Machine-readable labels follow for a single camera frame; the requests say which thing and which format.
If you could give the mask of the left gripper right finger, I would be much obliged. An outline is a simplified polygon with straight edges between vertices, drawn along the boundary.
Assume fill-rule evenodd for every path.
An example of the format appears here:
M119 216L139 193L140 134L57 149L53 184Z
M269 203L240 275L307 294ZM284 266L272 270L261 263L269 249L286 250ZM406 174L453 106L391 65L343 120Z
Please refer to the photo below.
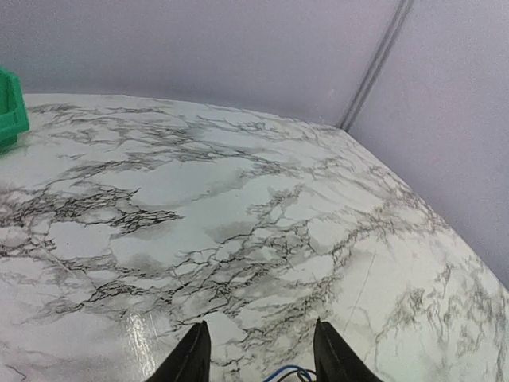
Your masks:
M313 358L317 382L382 382L330 322L316 321Z

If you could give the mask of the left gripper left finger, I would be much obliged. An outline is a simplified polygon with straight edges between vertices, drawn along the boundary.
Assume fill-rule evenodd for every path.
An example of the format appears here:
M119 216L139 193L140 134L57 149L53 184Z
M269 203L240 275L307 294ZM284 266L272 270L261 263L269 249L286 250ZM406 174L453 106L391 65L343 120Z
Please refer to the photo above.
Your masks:
M211 338L206 321L194 324L146 382L209 382Z

